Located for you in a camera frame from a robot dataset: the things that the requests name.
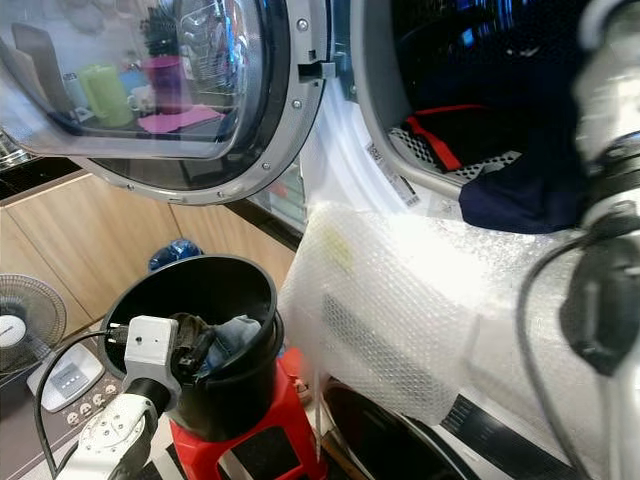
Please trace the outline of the yellow sticker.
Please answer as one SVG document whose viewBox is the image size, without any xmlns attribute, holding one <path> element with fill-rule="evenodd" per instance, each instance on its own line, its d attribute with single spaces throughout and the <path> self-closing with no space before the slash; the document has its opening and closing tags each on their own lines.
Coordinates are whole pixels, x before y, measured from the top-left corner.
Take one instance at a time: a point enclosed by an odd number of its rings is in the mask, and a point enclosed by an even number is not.
<svg viewBox="0 0 640 480">
<path fill-rule="evenodd" d="M 321 243 L 329 260 L 344 273 L 351 274 L 355 256 L 346 236 L 339 230 L 325 228 L 321 230 Z"/>
</svg>

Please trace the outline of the blue denim garment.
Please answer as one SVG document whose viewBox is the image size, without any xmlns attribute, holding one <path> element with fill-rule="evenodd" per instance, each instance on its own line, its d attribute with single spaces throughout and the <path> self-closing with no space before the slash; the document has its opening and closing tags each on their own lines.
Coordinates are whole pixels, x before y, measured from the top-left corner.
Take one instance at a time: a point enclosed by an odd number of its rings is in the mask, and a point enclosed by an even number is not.
<svg viewBox="0 0 640 480">
<path fill-rule="evenodd" d="M 261 323 L 247 315 L 239 315 L 212 328 L 212 343 L 207 349 L 204 365 L 197 378 L 204 378 L 218 370 L 230 357 L 238 355 L 259 334 Z"/>
</svg>

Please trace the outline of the light wooden base cabinet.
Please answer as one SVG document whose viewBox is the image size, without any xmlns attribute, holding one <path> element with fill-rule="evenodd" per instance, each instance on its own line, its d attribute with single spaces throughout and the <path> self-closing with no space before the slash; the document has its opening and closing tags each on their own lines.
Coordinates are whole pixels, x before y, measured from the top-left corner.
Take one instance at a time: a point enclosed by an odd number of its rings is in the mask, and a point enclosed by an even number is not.
<svg viewBox="0 0 640 480">
<path fill-rule="evenodd" d="M 225 206 L 165 204 L 78 175 L 1 206 L 1 270 L 51 285 L 67 328 L 95 324 L 174 239 L 250 259 L 282 284 L 294 253 Z"/>
</svg>

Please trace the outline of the dark patterned floor mat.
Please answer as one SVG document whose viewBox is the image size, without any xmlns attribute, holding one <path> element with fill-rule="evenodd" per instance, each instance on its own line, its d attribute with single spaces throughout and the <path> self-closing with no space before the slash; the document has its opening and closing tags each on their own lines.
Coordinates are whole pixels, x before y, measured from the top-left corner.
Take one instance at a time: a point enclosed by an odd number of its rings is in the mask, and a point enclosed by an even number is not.
<svg viewBox="0 0 640 480">
<path fill-rule="evenodd" d="M 8 378 L 0 388 L 0 466 L 4 480 L 52 480 L 38 444 L 35 426 L 35 398 L 27 380 L 33 370 Z M 58 412 L 42 411 L 47 439 L 61 458 L 69 445 L 76 443 L 84 422 L 106 406 L 116 394 L 122 393 L 120 380 L 102 375 L 90 392 Z"/>
</svg>

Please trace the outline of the white washer with black door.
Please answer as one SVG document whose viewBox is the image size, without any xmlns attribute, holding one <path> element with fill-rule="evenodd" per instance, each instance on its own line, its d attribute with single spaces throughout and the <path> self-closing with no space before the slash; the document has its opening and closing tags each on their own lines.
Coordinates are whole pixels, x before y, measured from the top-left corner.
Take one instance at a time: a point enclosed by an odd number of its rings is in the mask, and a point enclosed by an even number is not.
<svg viewBox="0 0 640 480">
<path fill-rule="evenodd" d="M 334 376 L 310 366 L 316 380 L 316 393 L 323 402 L 325 381 Z M 333 426 L 326 411 L 325 415 L 328 424 Z M 403 413 L 399 415 L 412 419 Z M 480 394 L 463 393 L 454 398 L 451 410 L 440 422 L 413 420 L 438 435 L 445 444 L 445 451 L 461 461 L 468 475 L 484 479 L 570 479 L 571 468 L 552 434 L 548 438 L 536 436 L 530 426 L 521 424 L 499 404 L 485 401 Z"/>
</svg>

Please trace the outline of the white barcode label sticker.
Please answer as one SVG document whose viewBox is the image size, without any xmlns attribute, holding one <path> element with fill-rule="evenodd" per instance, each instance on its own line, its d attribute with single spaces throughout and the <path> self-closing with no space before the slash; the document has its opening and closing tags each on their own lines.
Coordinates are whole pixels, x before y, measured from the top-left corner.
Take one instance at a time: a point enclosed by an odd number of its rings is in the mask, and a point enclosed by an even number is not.
<svg viewBox="0 0 640 480">
<path fill-rule="evenodd" d="M 392 187 L 393 191 L 397 193 L 399 200 L 401 200 L 407 207 L 419 204 L 420 197 L 417 196 L 416 189 L 413 188 L 411 184 L 402 177 L 402 175 L 399 175 L 396 170 L 387 163 L 387 161 L 385 161 L 378 148 L 372 145 L 372 143 L 369 143 L 366 150 L 369 152 L 372 160 L 374 160 L 375 165 L 378 166 L 379 172 L 383 174 L 383 177 L 387 179 L 390 187 Z"/>
</svg>

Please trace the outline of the white electric fan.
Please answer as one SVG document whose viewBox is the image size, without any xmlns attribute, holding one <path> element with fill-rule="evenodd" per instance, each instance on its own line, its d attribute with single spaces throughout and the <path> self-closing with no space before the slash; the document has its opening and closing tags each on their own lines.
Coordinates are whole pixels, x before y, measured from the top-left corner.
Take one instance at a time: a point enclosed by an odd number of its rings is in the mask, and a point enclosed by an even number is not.
<svg viewBox="0 0 640 480">
<path fill-rule="evenodd" d="M 31 390 L 44 387 L 38 403 L 55 413 L 79 401 L 105 374 L 99 357 L 77 343 L 51 361 L 67 326 L 60 294 L 33 276 L 0 275 L 0 375 L 28 369 Z"/>
</svg>

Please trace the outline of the clear bubble wrap sheet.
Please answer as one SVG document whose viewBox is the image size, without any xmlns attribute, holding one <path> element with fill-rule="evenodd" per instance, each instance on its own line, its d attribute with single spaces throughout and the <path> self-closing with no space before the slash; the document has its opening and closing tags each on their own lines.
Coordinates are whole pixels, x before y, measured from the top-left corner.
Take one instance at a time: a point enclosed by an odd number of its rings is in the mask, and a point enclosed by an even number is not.
<svg viewBox="0 0 640 480">
<path fill-rule="evenodd" d="M 351 274 L 326 256 L 325 228 L 351 244 Z M 282 289 L 285 332 L 312 366 L 388 410 L 440 422 L 454 398 L 477 393 L 548 438 L 518 352 L 515 305 L 526 271 L 559 242 L 321 204 Z"/>
</svg>

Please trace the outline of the black plastic bucket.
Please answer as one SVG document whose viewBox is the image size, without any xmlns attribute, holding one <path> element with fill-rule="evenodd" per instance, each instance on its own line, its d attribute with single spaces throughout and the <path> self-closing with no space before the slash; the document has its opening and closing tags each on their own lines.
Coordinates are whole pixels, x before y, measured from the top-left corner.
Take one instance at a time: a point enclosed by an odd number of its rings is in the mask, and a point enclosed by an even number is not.
<svg viewBox="0 0 640 480">
<path fill-rule="evenodd" d="M 224 442 L 255 426 L 273 399 L 275 358 L 284 342 L 276 289 L 255 262 L 237 256 L 205 255 L 151 271 L 116 300 L 101 326 L 127 325 L 146 315 L 200 316 L 216 326 L 239 315 L 261 329 L 246 348 L 218 370 L 196 381 L 179 381 L 172 420 L 206 442 Z"/>
</svg>

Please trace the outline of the black round washer door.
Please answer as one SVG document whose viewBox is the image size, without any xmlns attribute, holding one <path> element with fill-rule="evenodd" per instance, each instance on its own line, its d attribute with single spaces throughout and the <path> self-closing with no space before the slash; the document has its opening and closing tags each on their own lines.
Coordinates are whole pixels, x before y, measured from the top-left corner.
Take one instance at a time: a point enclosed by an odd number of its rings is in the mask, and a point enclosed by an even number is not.
<svg viewBox="0 0 640 480">
<path fill-rule="evenodd" d="M 370 480 L 472 480 L 421 422 L 390 412 L 334 378 L 323 404 L 340 444 Z"/>
</svg>

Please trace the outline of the stainless steel pot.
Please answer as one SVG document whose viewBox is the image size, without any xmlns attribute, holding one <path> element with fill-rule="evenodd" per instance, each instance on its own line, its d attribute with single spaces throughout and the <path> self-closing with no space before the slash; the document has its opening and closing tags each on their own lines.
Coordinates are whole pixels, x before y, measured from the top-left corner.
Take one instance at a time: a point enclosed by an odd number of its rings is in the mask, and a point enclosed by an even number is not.
<svg viewBox="0 0 640 480">
<path fill-rule="evenodd" d="M 8 133 L 0 131 L 0 172 L 29 163 L 33 157 L 24 151 Z"/>
</svg>

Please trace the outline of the white front-load washing machine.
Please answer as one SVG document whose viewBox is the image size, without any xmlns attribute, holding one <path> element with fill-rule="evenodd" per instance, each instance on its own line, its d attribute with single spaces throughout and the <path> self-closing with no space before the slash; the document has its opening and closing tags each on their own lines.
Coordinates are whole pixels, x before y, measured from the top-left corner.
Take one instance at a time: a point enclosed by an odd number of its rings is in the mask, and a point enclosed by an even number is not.
<svg viewBox="0 0 640 480">
<path fill-rule="evenodd" d="M 571 87 L 585 60 L 579 27 L 589 1 L 332 0 L 338 77 L 300 155 L 307 205 L 465 221 L 461 187 L 511 164 L 517 152 L 444 172 L 404 119 L 480 104 L 564 111 L 576 128 Z M 419 204 L 403 204 L 367 152 L 370 143 L 416 189 Z"/>
</svg>

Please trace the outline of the round silver-rimmed glass washer door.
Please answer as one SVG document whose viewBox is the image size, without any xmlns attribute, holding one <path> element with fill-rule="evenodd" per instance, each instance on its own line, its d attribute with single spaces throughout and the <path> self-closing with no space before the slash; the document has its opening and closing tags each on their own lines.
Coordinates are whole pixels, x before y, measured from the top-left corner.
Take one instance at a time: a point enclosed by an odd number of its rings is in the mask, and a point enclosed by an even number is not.
<svg viewBox="0 0 640 480">
<path fill-rule="evenodd" d="M 0 127 L 169 204 L 291 166 L 330 63 L 328 0 L 0 0 Z"/>
</svg>

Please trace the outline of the red plastic stool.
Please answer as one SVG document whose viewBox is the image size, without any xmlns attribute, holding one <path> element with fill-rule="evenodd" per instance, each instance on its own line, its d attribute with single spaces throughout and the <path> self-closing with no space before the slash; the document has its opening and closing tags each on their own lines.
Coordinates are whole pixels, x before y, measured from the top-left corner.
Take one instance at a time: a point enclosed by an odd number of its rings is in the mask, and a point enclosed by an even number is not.
<svg viewBox="0 0 640 480">
<path fill-rule="evenodd" d="M 187 480 L 233 480 L 233 454 L 253 480 L 326 480 L 328 466 L 321 460 L 314 425 L 297 393 L 307 369 L 300 349 L 288 347 L 276 358 L 273 398 L 265 416 L 247 433 L 224 442 L 206 442 L 170 424 L 175 462 Z"/>
</svg>

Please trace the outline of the navy garment with red stripe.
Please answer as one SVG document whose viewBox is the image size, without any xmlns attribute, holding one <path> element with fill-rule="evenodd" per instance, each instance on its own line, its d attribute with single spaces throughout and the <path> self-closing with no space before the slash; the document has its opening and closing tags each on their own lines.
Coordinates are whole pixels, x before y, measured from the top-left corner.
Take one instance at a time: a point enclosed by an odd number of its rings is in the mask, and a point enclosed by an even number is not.
<svg viewBox="0 0 640 480">
<path fill-rule="evenodd" d="M 402 125 L 444 172 L 517 152 L 511 164 L 461 187 L 462 218 L 472 227 L 548 234 L 579 224 L 588 175 L 567 111 L 461 104 L 413 111 Z"/>
</svg>

